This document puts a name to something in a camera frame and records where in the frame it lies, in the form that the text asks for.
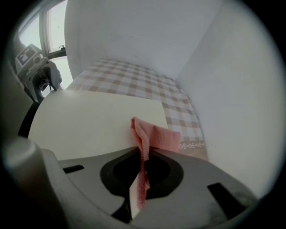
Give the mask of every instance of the brown and white checkered cloth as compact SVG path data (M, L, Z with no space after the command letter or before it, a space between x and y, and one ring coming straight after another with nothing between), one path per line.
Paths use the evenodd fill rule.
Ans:
M122 94L162 102L168 128L181 133L179 152L207 160L202 131L191 101L174 80L135 64L101 59L83 71L67 89Z

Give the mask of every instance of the towel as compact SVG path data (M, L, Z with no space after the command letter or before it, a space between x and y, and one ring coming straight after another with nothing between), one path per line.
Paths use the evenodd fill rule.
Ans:
M146 202L147 190L150 188L144 165L144 162L149 159L150 147L177 153L179 151L181 134L144 122L137 117L131 119L131 131L138 144L141 155L137 186L137 207L141 210Z

